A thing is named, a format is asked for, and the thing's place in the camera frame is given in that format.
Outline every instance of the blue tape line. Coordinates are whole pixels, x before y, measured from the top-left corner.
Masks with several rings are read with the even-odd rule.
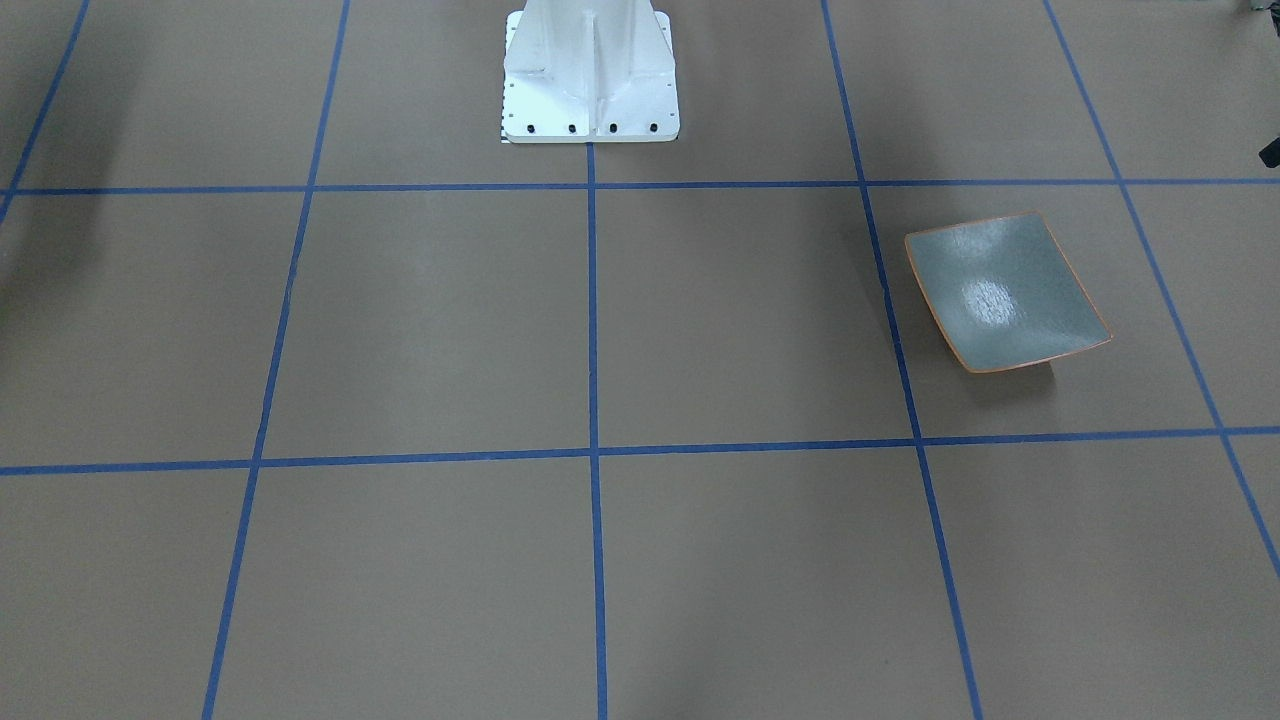
[[[961,178],[961,179],[899,179],[867,181],[868,187],[1060,187],[1060,186],[1114,186],[1114,179],[1100,178]]]
[[[1138,217],[1138,208],[1134,205],[1133,196],[1129,193],[1128,181],[1125,181],[1124,176],[1120,173],[1120,164],[1116,161],[1115,154],[1111,151],[1111,142],[1107,140],[1106,131],[1102,129],[1102,120],[1098,119],[1098,113],[1093,106],[1093,100],[1089,99],[1089,91],[1084,87],[1084,77],[1080,74],[1080,68],[1075,63],[1071,47],[1066,42],[1066,35],[1062,32],[1062,24],[1057,19],[1057,13],[1053,12],[1053,4],[1051,0],[1041,1],[1044,5],[1044,12],[1048,14],[1050,23],[1053,26],[1053,33],[1057,35],[1059,45],[1061,45],[1062,55],[1066,58],[1066,64],[1071,69],[1071,77],[1075,78],[1075,86],[1080,91],[1084,106],[1089,111],[1089,119],[1093,122],[1093,129],[1098,133],[1098,141],[1102,143],[1102,151],[1106,154],[1107,163],[1111,165],[1111,173],[1115,176],[1120,187],[1120,195],[1124,197],[1125,206],[1129,209],[1129,218],[1133,220],[1133,227],[1138,232],[1138,241],[1142,242],[1142,250],[1147,255],[1147,264],[1151,265],[1151,273],[1156,278],[1156,284],[1160,287],[1160,295],[1165,301],[1165,307],[1169,311],[1170,319],[1174,322],[1174,328],[1178,331],[1178,338],[1183,343],[1183,351],[1187,354],[1187,361],[1192,366],[1192,373],[1196,375],[1197,384],[1199,384],[1201,395],[1204,398],[1204,406],[1208,407],[1208,414],[1213,419],[1213,427],[1221,437],[1222,450],[1226,452],[1228,461],[1231,465],[1231,471],[1235,473],[1235,482],[1240,486],[1244,501],[1249,507],[1249,512],[1253,515],[1253,521],[1257,525],[1262,546],[1266,548],[1267,556],[1271,559],[1271,568],[1276,577],[1280,578],[1280,553],[1276,552],[1276,546],[1271,539],[1270,530],[1267,530],[1267,524],[1263,520],[1262,514],[1258,512],[1253,491],[1249,488],[1249,480],[1244,477],[1244,470],[1240,468],[1240,464],[1235,457],[1235,448],[1231,447],[1230,433],[1228,433],[1226,427],[1222,423],[1222,416],[1217,410],[1217,404],[1213,401],[1213,393],[1210,392],[1208,382],[1204,379],[1204,373],[1201,369],[1199,360],[1197,360],[1196,351],[1192,348],[1190,337],[1187,334],[1187,328],[1183,325],[1181,316],[1179,316],[1178,307],[1174,304],[1174,296],[1170,293],[1169,284],[1165,282],[1165,275],[1160,270],[1160,263],[1156,261],[1156,252],[1151,247],[1151,241],[1147,237],[1146,228],[1143,228],[1142,218]]]
[[[1124,178],[1124,183],[1156,186],[1280,184],[1280,178]]]
[[[1280,425],[1254,425],[1249,428],[1226,428],[1229,436],[1276,436]]]
[[[247,470],[250,460],[175,460],[170,462],[84,462],[0,468],[0,478],[31,475],[91,475],[99,473],[175,473],[188,470]]]
[[[44,129],[45,119],[49,118],[49,109],[54,105],[54,96],[58,95],[58,88],[63,85],[63,76],[67,74],[67,67],[72,61],[76,42],[79,40],[81,29],[84,27],[88,3],[90,0],[81,0],[79,12],[76,13],[76,22],[72,24],[72,35],[67,38],[67,47],[63,49],[58,69],[54,70],[54,79],[49,83],[49,91],[45,92],[45,100],[40,104],[40,111],[36,113],[36,122],[31,126],[31,133],[27,135],[27,143],[22,146],[22,155],[18,156],[18,167],[14,168],[13,177],[9,179],[9,192],[0,201],[0,223],[4,223],[4,219],[9,215],[9,205],[13,202],[14,191],[18,188],[18,183],[22,182],[23,173],[27,172],[31,154],[36,149],[36,140],[40,138],[40,131]]]
[[[17,196],[61,197],[69,195],[250,195],[255,192],[306,192],[305,184],[243,184],[191,187],[46,187],[15,190]]]
[[[692,445],[631,445],[602,447],[604,457],[635,455],[707,455],[724,452],[795,452],[800,450],[869,450],[881,447],[913,447],[911,438],[831,439],[812,442],[721,442]]]
[[[854,179],[827,181],[675,181],[675,182],[602,182],[599,190],[744,190],[794,187],[858,187]]]
[[[599,304],[596,293],[595,145],[586,145],[588,416],[591,457],[591,559],[595,578],[595,712],[609,717],[609,665],[604,611],[604,507],[600,501]]]
[[[940,436],[922,438],[925,446],[946,447],[957,445],[1018,445],[1037,442],[1106,442],[1124,439],[1169,439],[1189,437],[1217,437],[1215,428],[1187,428],[1169,430],[1111,430],[1084,433],[1023,433],[1007,436]]]
[[[582,182],[456,182],[420,184],[316,184],[316,192],[503,192],[526,190],[586,190]]]
[[[342,60],[342,44],[347,35],[347,19],[351,15],[351,0],[343,0],[342,14],[338,18],[338,32],[333,45],[333,58],[329,61],[329,78],[325,86],[324,102],[320,106],[320,119],[316,123],[315,146],[311,150],[311,169],[307,186],[315,186],[320,172],[320,152],[324,147],[325,126],[329,122],[329,108],[333,105],[333,91],[338,79],[338,64]],[[293,296],[293,283],[298,274],[298,259],[307,233],[307,220],[311,215],[314,192],[307,190],[302,197],[302,210],[298,215],[298,231],[293,240],[293,254],[289,258],[289,274],[284,282],[284,299],[280,301],[280,318],[275,329],[275,343],[271,348],[271,364],[266,374],[266,387],[262,391],[262,415],[257,436],[253,441],[252,466],[244,483],[244,501],[241,506],[239,524],[236,529],[236,548],[232,552],[230,570],[227,577],[227,594],[223,598],[223,614],[218,623],[218,641],[214,644],[214,659],[209,670],[209,685],[205,689],[202,720],[212,720],[218,701],[218,683],[221,678],[223,657],[227,652],[227,638],[230,633],[232,612],[236,607],[236,591],[239,585],[239,570],[244,559],[244,542],[248,538],[250,518],[253,512],[253,496],[257,492],[259,468],[262,462],[262,450],[266,445],[266,429],[271,419],[271,404],[275,398],[275,382],[280,373],[280,356],[284,352],[284,336],[289,327],[289,310]]]
[[[915,457],[920,468],[920,478],[924,483],[924,497],[929,506],[929,521],[933,524],[933,541],[938,550],[938,564],[942,569],[942,580],[947,591],[947,603],[951,607],[951,624],[955,628],[956,646],[960,651],[960,662],[964,667],[965,685],[969,691],[969,706],[974,720],[982,720],[982,698],[978,693],[978,679],[973,669],[973,659],[969,653],[969,637],[964,626],[964,615],[960,611],[960,597],[955,587],[955,577],[951,571],[951,556],[947,552],[946,534],[942,528],[942,515],[938,512],[937,497],[933,492],[933,477],[929,470],[928,456],[922,442],[920,420],[915,409],[915,397],[911,392],[911,378],[906,368],[906,354],[902,351],[902,337],[899,333],[897,316],[893,310],[893,296],[890,290],[888,274],[884,269],[884,258],[881,252],[879,233],[876,228],[876,214],[872,209],[870,190],[867,186],[867,174],[863,169],[861,150],[858,146],[858,131],[854,127],[854,113],[849,102],[849,92],[845,85],[845,72],[840,61],[840,46],[836,42],[836,29],[831,22],[831,6],[827,0],[822,0],[823,22],[827,26],[827,44],[831,47],[831,64],[836,73],[836,85],[840,88],[840,102],[845,111],[845,128],[849,132],[849,147],[854,155],[854,169],[858,173],[859,190],[863,197],[863,213],[867,215],[867,229],[870,234],[872,251],[876,255],[876,274],[879,277],[881,288],[884,293],[884,314],[888,318],[890,336],[893,340],[893,355],[897,359],[899,379],[902,383],[902,397],[906,402],[906,414],[911,421],[911,438],[915,446]]]
[[[1125,178],[1125,184],[1142,186],[1266,186],[1280,178]],[[827,181],[687,181],[687,182],[599,182],[596,190],[786,190],[820,187],[1114,187],[1114,178],[920,178],[920,179],[827,179]],[[463,183],[326,183],[326,184],[242,184],[173,187],[35,187],[5,188],[0,195],[59,197],[69,195],[248,195],[260,192],[524,192],[586,190],[585,182],[463,182]]]
[[[1230,436],[1280,436],[1280,425],[1251,425],[1226,428]],[[1079,433],[1023,433],[992,436],[936,436],[922,437],[925,447],[1019,445],[1019,443],[1071,443],[1116,442],[1132,439],[1175,439],[1216,437],[1216,428],[1184,428],[1156,430],[1108,430]],[[876,450],[913,447],[914,438],[864,438],[794,442],[723,442],[690,445],[623,445],[605,446],[594,451],[602,457],[627,457],[645,455],[714,455],[731,452],[795,452],[826,450]],[[404,452],[390,455],[319,455],[298,457],[264,457],[260,468],[326,468],[342,465],[417,465],[433,462],[484,462],[511,460],[550,460],[557,457],[590,457],[589,447],[553,447],[544,450],[477,450],[456,452]],[[156,462],[99,462],[60,465],[0,466],[0,477],[81,475],[95,473],[168,473],[184,470],[247,470],[253,465],[243,460],[177,460]]]
[[[262,468],[335,468],[348,465],[426,465],[435,462],[485,462],[509,460],[550,460],[556,457],[588,457],[585,447],[550,450],[494,450],[474,452],[403,452],[393,455],[337,455],[314,457],[264,457]]]

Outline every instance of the grid line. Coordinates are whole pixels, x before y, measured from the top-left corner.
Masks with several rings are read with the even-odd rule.
[[[600,489],[599,293],[596,292],[595,145],[586,143],[588,434],[591,464],[591,566],[595,583],[595,714],[609,717],[608,616],[604,606],[604,503]]]
[[[218,639],[214,643],[214,657],[209,669],[209,684],[205,689],[202,720],[212,720],[218,701],[218,683],[221,678],[223,657],[227,651],[227,638],[230,633],[232,612],[236,607],[236,591],[239,584],[241,564],[244,560],[244,543],[248,538],[250,519],[253,512],[253,496],[257,491],[259,471],[262,468],[262,450],[266,445],[268,425],[271,419],[271,404],[275,398],[275,382],[280,373],[280,356],[284,352],[284,336],[289,327],[293,283],[298,275],[298,259],[307,234],[307,220],[311,215],[311,200],[320,172],[320,152],[324,149],[325,127],[329,123],[329,108],[333,105],[333,90],[338,81],[338,65],[342,60],[342,42],[347,33],[347,18],[351,14],[351,0],[342,0],[342,14],[338,17],[338,29],[333,44],[333,56],[329,61],[329,77],[325,85],[324,101],[320,105],[320,119],[316,122],[315,146],[311,150],[311,169],[307,174],[306,195],[302,197],[302,210],[298,215],[298,231],[293,240],[293,254],[289,258],[289,273],[284,282],[284,297],[280,301],[280,316],[275,329],[275,345],[271,350],[271,364],[266,374],[266,387],[262,391],[262,416],[259,421],[257,437],[253,441],[253,456],[250,460],[248,479],[244,483],[244,500],[241,506],[239,524],[236,530],[236,547],[232,552],[230,570],[227,574],[227,593],[223,598],[221,618],[218,623]]]
[[[1270,186],[1280,178],[1125,178],[1125,184],[1156,187]],[[814,179],[814,181],[635,181],[598,182],[600,191],[622,190],[737,190],[823,187],[1116,187],[1115,178],[902,178],[902,179]],[[136,186],[136,187],[12,187],[5,197],[61,197],[74,195],[251,195],[262,192],[525,192],[588,190],[585,182],[462,182],[462,183],[311,183],[227,186]]]
[[[1249,425],[1226,428],[1230,436],[1266,437],[1280,436],[1280,425]],[[1124,442],[1137,439],[1179,439],[1198,437],[1217,437],[1217,428],[1181,428],[1152,430],[1101,430],[1076,433],[1020,433],[996,436],[924,436],[920,443],[927,447],[986,446],[986,445],[1034,445],[1034,443],[1076,443],[1076,442]],[[884,450],[895,447],[914,447],[915,438],[864,438],[828,441],[774,441],[774,442],[721,442],[721,443],[681,443],[681,445],[602,445],[594,452],[600,457],[627,457],[648,455],[717,455],[732,452],[796,452],[833,450]],[[556,457],[590,457],[590,447],[550,447],[535,450],[476,450],[444,452],[397,452],[387,455],[311,455],[262,457],[261,468],[326,468],[342,465],[416,465],[435,462],[488,462],[512,460],[548,460]],[[218,460],[161,460],[134,462],[81,462],[49,465],[8,465],[0,466],[4,477],[40,475],[86,475],[111,473],[174,473],[189,470],[247,470],[253,460],[232,457]]]
[[[1093,129],[1098,135],[1098,142],[1102,143],[1102,151],[1106,154],[1107,163],[1111,165],[1111,173],[1115,176],[1116,186],[1120,190],[1120,195],[1124,197],[1125,206],[1129,209],[1129,218],[1133,220],[1133,227],[1138,232],[1138,241],[1142,243],[1142,250],[1147,256],[1147,264],[1151,266],[1151,273],[1156,279],[1156,284],[1160,287],[1160,295],[1165,301],[1165,309],[1169,311],[1169,316],[1174,322],[1174,328],[1178,331],[1178,337],[1183,343],[1183,351],[1187,354],[1187,361],[1190,364],[1192,372],[1196,374],[1196,382],[1199,384],[1201,395],[1204,398],[1204,406],[1208,407],[1210,416],[1213,419],[1213,428],[1217,430],[1219,438],[1222,442],[1222,450],[1226,452],[1226,459],[1231,465],[1231,471],[1235,474],[1235,482],[1239,484],[1240,493],[1244,496],[1244,502],[1249,509],[1249,514],[1253,516],[1253,523],[1258,529],[1262,547],[1266,550],[1267,557],[1271,560],[1271,569],[1275,571],[1276,578],[1280,578],[1280,555],[1276,552],[1275,542],[1272,542],[1271,533],[1267,530],[1266,520],[1262,518],[1262,511],[1258,509],[1258,502],[1253,496],[1253,489],[1249,487],[1248,478],[1244,475],[1244,469],[1240,466],[1240,461],[1235,456],[1235,447],[1231,445],[1231,436],[1222,423],[1222,416],[1217,410],[1217,404],[1213,401],[1213,393],[1210,391],[1208,380],[1204,378],[1199,360],[1196,357],[1196,350],[1192,347],[1192,341],[1187,334],[1187,328],[1183,327],[1178,306],[1174,304],[1174,296],[1169,291],[1169,284],[1165,282],[1165,274],[1160,269],[1160,263],[1156,260],[1156,252],[1151,246],[1151,240],[1147,237],[1147,231],[1142,224],[1138,208],[1129,192],[1128,181],[1120,172],[1120,164],[1116,161],[1116,156],[1111,151],[1111,142],[1107,140],[1106,131],[1102,129],[1102,120],[1098,118],[1093,100],[1089,99],[1089,91],[1084,86],[1084,77],[1080,74],[1080,68],[1075,63],[1071,47],[1066,42],[1066,35],[1062,32],[1062,24],[1059,22],[1057,13],[1053,12],[1053,3],[1051,0],[1041,1],[1044,5],[1044,12],[1048,14],[1050,23],[1053,26],[1053,33],[1057,36],[1059,45],[1062,47],[1062,55],[1066,58],[1066,64],[1071,69],[1071,77],[1075,79],[1075,86],[1080,91],[1080,99],[1084,100],[1084,106],[1089,111],[1089,119],[1093,122]]]
[[[849,133],[849,149],[854,156],[854,169],[858,173],[859,191],[863,201],[863,213],[867,215],[867,232],[870,236],[872,252],[876,256],[876,274],[879,277],[881,288],[884,293],[884,314],[888,319],[890,337],[893,341],[893,355],[897,359],[899,379],[902,384],[902,400],[906,404],[906,414],[911,423],[911,441],[915,447],[915,459],[920,469],[920,479],[924,484],[924,500],[929,507],[929,523],[933,527],[933,542],[938,551],[938,565],[942,570],[942,582],[947,592],[947,605],[951,610],[951,624],[956,635],[956,648],[960,652],[960,664],[964,669],[965,687],[969,692],[969,707],[974,720],[982,720],[982,697],[978,692],[978,679],[973,669],[973,659],[969,655],[969,638],[965,632],[964,614],[960,609],[960,596],[956,592],[955,577],[951,571],[951,555],[947,551],[946,533],[942,528],[942,515],[938,510],[937,496],[933,492],[933,474],[929,470],[929,457],[922,441],[920,419],[915,409],[915,397],[911,392],[911,375],[906,368],[906,354],[902,350],[902,337],[897,327],[897,315],[893,311],[893,293],[890,288],[888,273],[884,269],[884,256],[881,252],[879,233],[876,228],[876,213],[872,206],[870,188],[867,184],[867,176],[863,169],[863,155],[858,146],[858,129],[854,124],[854,113],[849,102],[849,90],[845,85],[845,72],[840,60],[840,45],[836,41],[836,28],[831,20],[831,5],[827,0],[822,3],[822,17],[827,29],[827,44],[831,49],[831,64],[836,73],[836,87],[840,90],[840,102],[845,114],[845,129]]]
[[[40,111],[36,113],[36,122],[32,123],[31,133],[27,135],[27,142],[22,146],[22,155],[18,156],[18,165],[14,168],[13,177],[9,179],[9,190],[5,192],[4,200],[0,200],[0,224],[4,224],[4,219],[9,217],[9,205],[13,204],[18,184],[22,182],[22,176],[27,172],[27,164],[31,161],[31,152],[36,149],[36,141],[40,138],[40,131],[45,128],[45,119],[49,118],[49,109],[54,106],[54,96],[58,95],[58,88],[63,85],[63,76],[67,74],[67,67],[72,61],[72,53],[76,50],[76,42],[79,40],[81,29],[84,27],[84,17],[88,14],[88,3],[90,0],[81,0],[79,10],[76,13],[76,22],[72,23],[70,37],[67,38],[67,47],[63,50],[63,56],[58,61],[58,69],[54,70],[54,79],[49,83],[49,91],[45,92],[45,100],[40,104]]]

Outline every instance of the grid square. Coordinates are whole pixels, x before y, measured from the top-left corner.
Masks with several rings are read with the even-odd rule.
[[[247,457],[298,206],[14,200],[0,228],[0,462]]]
[[[585,460],[264,470],[220,717],[595,716]]]
[[[1280,539],[1280,436],[1231,438],[1271,541]]]
[[[855,177],[819,3],[668,0],[680,138],[603,143],[602,181]]]
[[[316,196],[268,452],[585,446],[586,238],[584,192]]]
[[[924,434],[1212,425],[1116,188],[874,188],[872,199]],[[975,375],[956,361],[929,314],[902,238],[1024,210],[1043,211],[1115,340],[1051,364]]]
[[[355,3],[321,182],[584,182],[581,145],[500,141],[504,28],[524,5]]]
[[[1126,177],[1274,176],[1258,160],[1280,118],[1267,13],[1244,0],[1053,8]]]
[[[611,717],[969,715],[914,451],[603,462]]]
[[[598,202],[602,442],[911,434],[856,190]]]
[[[23,187],[306,182],[339,9],[92,4]]]
[[[1130,188],[1228,425],[1280,424],[1277,191]]]
[[[987,717],[1275,716],[1276,577],[1217,438],[929,459]]]
[[[244,473],[0,482],[0,716],[198,716]]]
[[[867,177],[1111,177],[1039,3],[832,3]]]
[[[9,187],[18,168],[79,5],[79,0],[0,3],[0,187]]]

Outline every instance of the shallow dish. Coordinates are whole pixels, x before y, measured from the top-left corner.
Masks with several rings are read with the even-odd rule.
[[[906,256],[970,373],[1047,363],[1112,337],[1039,213],[911,233]]]

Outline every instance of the black object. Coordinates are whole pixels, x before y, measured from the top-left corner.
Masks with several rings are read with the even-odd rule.
[[[1262,158],[1262,164],[1268,168],[1280,168],[1280,137],[1271,141],[1258,152],[1258,158]]]

